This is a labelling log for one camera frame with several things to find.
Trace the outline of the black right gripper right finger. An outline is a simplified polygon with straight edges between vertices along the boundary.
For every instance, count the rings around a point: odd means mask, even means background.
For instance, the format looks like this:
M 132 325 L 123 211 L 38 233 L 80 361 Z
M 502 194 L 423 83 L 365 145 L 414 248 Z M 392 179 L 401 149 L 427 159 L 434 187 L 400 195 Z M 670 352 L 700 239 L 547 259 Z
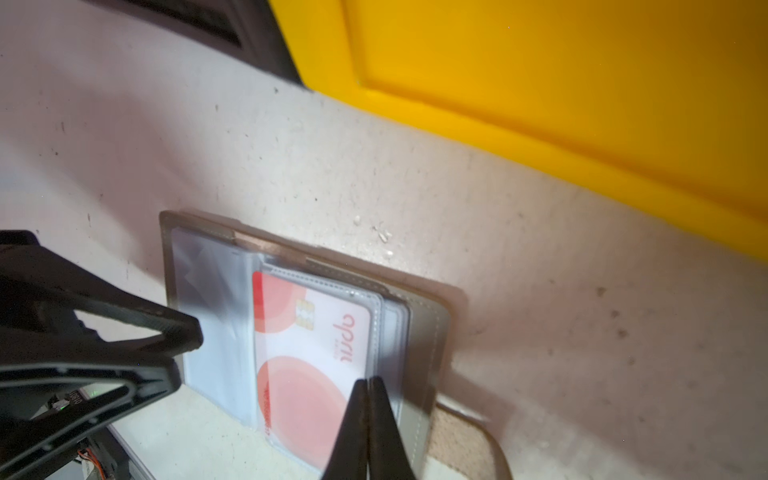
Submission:
M 372 480 L 416 479 L 380 377 L 368 380 L 368 474 Z

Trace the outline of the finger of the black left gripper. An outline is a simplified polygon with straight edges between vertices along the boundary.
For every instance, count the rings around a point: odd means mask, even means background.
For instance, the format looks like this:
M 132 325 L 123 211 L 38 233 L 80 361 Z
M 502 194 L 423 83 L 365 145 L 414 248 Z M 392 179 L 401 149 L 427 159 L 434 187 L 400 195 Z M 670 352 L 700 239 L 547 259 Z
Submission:
M 1 364 L 1 477 L 43 477 L 54 459 L 74 453 L 91 434 L 176 392 L 180 373 L 169 357 L 141 352 L 43 352 Z M 52 413 L 47 400 L 93 384 L 108 390 Z
M 204 336 L 190 315 L 125 292 L 42 246 L 28 230 L 1 232 L 1 326 L 67 340 L 95 340 L 79 312 L 155 332 L 120 340 L 125 350 L 176 356 Z

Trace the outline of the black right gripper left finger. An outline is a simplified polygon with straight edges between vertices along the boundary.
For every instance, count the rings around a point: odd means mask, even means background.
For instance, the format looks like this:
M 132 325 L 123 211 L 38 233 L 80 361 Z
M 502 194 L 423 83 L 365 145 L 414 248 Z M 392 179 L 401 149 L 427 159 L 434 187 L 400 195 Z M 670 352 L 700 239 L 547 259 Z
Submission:
M 355 382 L 323 480 L 366 480 L 368 476 L 368 381 Z

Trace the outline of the white april card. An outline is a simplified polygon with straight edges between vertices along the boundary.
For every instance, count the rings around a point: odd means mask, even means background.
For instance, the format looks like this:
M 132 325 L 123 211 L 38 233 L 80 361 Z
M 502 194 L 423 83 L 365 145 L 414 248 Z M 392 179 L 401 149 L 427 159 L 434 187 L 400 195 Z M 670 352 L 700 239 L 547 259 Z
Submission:
M 275 274 L 252 277 L 259 426 L 278 448 L 322 470 L 354 383 L 366 374 L 373 311 Z

